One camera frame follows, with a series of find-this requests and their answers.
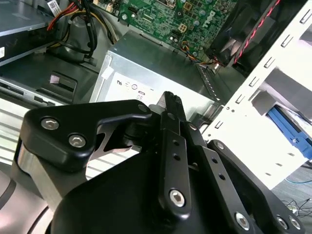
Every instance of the capacitor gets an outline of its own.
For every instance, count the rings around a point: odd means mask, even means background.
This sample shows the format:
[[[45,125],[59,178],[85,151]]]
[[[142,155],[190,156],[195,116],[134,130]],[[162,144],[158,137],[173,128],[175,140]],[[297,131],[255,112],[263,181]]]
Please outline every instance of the capacitor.
[[[206,15],[206,12],[205,12],[204,10],[200,10],[200,11],[199,11],[199,15],[200,15],[200,16],[205,16],[205,15]]]
[[[200,25],[200,23],[199,23],[199,21],[198,21],[198,20],[195,20],[195,21],[193,22],[193,25],[194,25],[194,26],[199,26],[199,25]]]
[[[121,18],[122,18],[123,20],[126,20],[128,17],[127,17],[126,14],[123,14],[123,15],[121,16]]]

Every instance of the red wire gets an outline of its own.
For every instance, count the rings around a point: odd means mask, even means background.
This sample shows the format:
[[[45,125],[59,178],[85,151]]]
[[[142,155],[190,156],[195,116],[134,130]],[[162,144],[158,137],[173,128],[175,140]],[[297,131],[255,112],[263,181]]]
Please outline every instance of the red wire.
[[[72,2],[71,4],[69,4],[69,6],[68,6],[64,11],[60,12],[60,13],[50,22],[50,24],[49,24],[49,26],[48,26],[48,28],[47,28],[47,31],[49,31],[49,30],[52,29],[53,24],[55,23],[55,21],[59,18],[59,16],[60,16],[61,14],[63,14],[63,13],[68,14],[68,13],[70,13],[70,12],[72,12],[73,10],[76,9],[76,7],[74,7],[74,8],[71,9],[72,6],[74,6],[74,3],[73,3],[73,2]]]
[[[266,16],[261,20],[261,22],[258,24],[258,26],[255,28],[255,30],[253,31],[253,33],[251,34],[251,36],[249,37],[249,39],[246,41],[245,45],[243,46],[243,49],[240,51],[239,55],[234,59],[234,64],[237,63],[237,60],[242,56],[244,50],[248,47],[251,39],[255,36],[257,30],[263,25],[265,19],[267,17],[269,17],[272,13],[272,11],[274,10],[274,8],[280,3],[281,0],[277,0],[274,4],[273,7],[270,8],[270,10],[268,11],[268,13],[266,14]]]

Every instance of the red and black cable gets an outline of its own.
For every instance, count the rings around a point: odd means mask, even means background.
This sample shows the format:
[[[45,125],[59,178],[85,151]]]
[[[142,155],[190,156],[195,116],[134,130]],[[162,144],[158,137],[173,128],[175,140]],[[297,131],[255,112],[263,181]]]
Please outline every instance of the red and black cable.
[[[272,13],[272,11],[274,10],[274,8],[280,3],[281,0],[277,0],[275,2],[275,4],[270,8],[270,10],[268,11],[268,13],[262,18],[262,20],[260,21],[260,23],[258,24],[258,26],[254,29],[253,33],[250,35],[249,39],[245,42],[243,49],[239,52],[238,56],[235,56],[234,59],[234,64],[237,63],[237,60],[242,56],[243,52],[245,51],[245,49],[248,47],[250,41],[254,38],[257,30],[263,25],[264,21],[266,20],[267,17],[269,17]]]

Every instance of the dell logo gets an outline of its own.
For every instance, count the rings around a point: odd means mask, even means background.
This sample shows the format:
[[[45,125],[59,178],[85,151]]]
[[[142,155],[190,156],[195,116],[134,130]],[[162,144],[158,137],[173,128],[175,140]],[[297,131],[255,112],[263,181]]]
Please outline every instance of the dell logo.
[[[206,21],[203,24],[204,28],[208,28],[208,24],[210,24],[211,20],[213,19],[213,17],[215,16],[215,12],[211,11],[210,14],[207,16]]]

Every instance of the green motherboard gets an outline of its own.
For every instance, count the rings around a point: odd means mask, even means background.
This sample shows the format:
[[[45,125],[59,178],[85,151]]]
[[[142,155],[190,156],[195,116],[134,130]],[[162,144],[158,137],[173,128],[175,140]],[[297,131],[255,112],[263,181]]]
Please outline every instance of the green motherboard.
[[[203,62],[238,0],[94,0],[94,4],[144,33]]]

